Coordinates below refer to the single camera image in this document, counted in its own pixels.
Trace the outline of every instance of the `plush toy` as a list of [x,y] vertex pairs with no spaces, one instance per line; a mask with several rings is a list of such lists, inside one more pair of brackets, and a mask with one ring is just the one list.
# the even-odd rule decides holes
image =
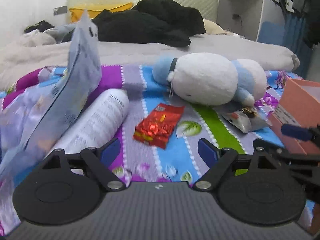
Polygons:
[[161,58],[153,67],[152,75],[156,82],[170,85],[171,92],[186,101],[208,106],[221,106],[230,101],[253,106],[267,88],[266,74],[256,61],[230,61],[212,53]]

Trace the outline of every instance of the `white bottle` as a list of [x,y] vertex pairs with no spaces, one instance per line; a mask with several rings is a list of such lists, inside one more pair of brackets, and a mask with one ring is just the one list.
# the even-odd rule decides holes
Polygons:
[[128,108],[129,100],[125,90],[104,91],[57,141],[52,150],[62,148],[66,153],[79,153],[87,147],[102,147],[114,137],[128,114]]

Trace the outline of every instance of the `plastic bag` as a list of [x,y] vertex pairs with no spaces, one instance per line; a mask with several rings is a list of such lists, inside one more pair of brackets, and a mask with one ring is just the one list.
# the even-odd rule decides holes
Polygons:
[[244,133],[268,126],[268,122],[261,118],[254,107],[244,107],[231,114],[222,114],[222,116]]
[[[98,86],[102,74],[97,30],[85,12],[72,37],[67,75],[57,84],[26,90],[0,113],[0,185],[8,185],[17,174],[45,157]],[[4,200],[11,201],[15,186],[8,187],[10,191],[0,186],[0,219],[10,217],[2,212],[14,211],[12,203]],[[0,222],[5,233],[16,226],[8,219]]]

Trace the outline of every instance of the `red foil packet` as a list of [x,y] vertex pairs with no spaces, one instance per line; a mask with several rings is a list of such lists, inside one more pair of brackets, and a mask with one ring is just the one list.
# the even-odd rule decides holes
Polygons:
[[147,145],[165,149],[183,110],[184,106],[177,107],[160,103],[136,126],[133,138]]

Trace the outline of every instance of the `black circular disc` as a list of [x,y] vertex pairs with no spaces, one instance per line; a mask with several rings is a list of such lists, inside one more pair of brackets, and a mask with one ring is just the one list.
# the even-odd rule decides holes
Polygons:
[[249,224],[271,226],[299,219],[306,203],[302,187],[279,171],[254,171],[231,177],[218,190],[221,207]]
[[86,216],[98,204],[98,185],[71,171],[46,170],[27,177],[15,189],[13,205],[20,219],[36,224],[61,225]]

